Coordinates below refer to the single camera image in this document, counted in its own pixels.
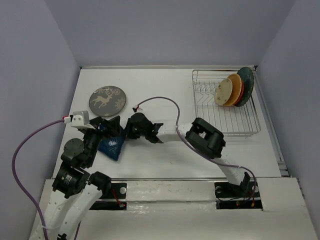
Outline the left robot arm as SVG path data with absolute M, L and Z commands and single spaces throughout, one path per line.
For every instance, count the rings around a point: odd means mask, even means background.
M 83 137 L 65 143 L 49 202 L 45 211 L 38 213 L 40 223 L 31 240 L 70 239 L 85 213 L 111 191 L 109 176 L 86 170 L 93 166 L 101 141 L 120 135 L 120 117 L 90 119 L 87 111 L 78 111 L 63 117 L 61 122 L 80 131 Z

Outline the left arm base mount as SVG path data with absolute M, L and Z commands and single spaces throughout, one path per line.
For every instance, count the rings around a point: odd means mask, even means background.
M 125 211 L 127 183 L 112 182 L 111 187 L 90 207 L 92 211 Z

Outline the orange plastic plate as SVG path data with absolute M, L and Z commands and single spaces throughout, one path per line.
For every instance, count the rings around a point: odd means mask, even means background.
M 236 102 L 235 102 L 234 105 L 237 105 L 237 104 L 240 102 L 240 100 L 242 99 L 243 94 L 244 94 L 245 85 L 244 85 L 244 82 L 243 82 L 243 81 L 241 81 L 241 82 L 242 82 L 242 84 L 241 84 L 241 92 L 240 92 L 240 95 L 239 95 L 239 97 L 238 97 L 238 99 L 236 100 Z

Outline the dark blue patterned plate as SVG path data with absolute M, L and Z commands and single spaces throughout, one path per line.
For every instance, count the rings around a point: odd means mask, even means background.
M 111 160 L 117 162 L 120 158 L 121 151 L 125 142 L 123 135 L 123 127 L 120 126 L 120 135 L 113 136 L 108 139 L 103 139 L 98 147 L 98 151 L 110 158 Z

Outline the cream patterned small plate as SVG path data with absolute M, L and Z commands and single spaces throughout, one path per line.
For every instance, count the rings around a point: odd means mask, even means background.
M 222 80 L 215 89 L 214 100 L 219 106 L 223 106 L 231 97 L 233 84 L 229 78 Z

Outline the woven bamboo round plate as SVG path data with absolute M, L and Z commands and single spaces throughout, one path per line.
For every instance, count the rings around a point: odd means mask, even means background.
M 237 73 L 233 73 L 228 76 L 228 78 L 232 81 L 232 93 L 228 101 L 224 104 L 224 106 L 230 107 L 234 106 L 235 102 L 237 101 L 242 88 L 242 79 Z

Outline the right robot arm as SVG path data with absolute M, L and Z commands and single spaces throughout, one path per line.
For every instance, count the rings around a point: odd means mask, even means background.
M 143 137 L 153 144 L 183 142 L 200 156 L 218 165 L 235 196 L 242 196 L 249 189 L 249 171 L 234 161 L 222 158 L 222 151 L 226 146 L 224 134 L 202 118 L 174 125 L 153 123 L 138 112 L 128 119 L 124 135 L 132 140 Z

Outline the grey reindeer pattern plate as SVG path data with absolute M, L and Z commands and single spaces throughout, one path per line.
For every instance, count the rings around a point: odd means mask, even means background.
M 88 101 L 90 110 L 99 117 L 112 117 L 127 103 L 125 92 L 117 86 L 103 86 L 94 91 Z

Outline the teal glazed ceramic plate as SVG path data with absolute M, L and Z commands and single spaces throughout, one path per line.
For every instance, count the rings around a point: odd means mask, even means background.
M 237 74 L 240 76 L 241 80 L 243 81 L 243 95 L 238 101 L 238 103 L 235 105 L 236 107 L 242 107 L 244 106 L 248 100 L 250 99 L 253 89 L 254 89 L 254 74 L 250 67 L 242 67 Z

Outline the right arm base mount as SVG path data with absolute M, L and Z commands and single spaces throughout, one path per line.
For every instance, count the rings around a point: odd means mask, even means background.
M 227 181 L 215 182 L 214 193 L 218 210 L 263 209 L 258 184 L 253 181 L 245 191 Z

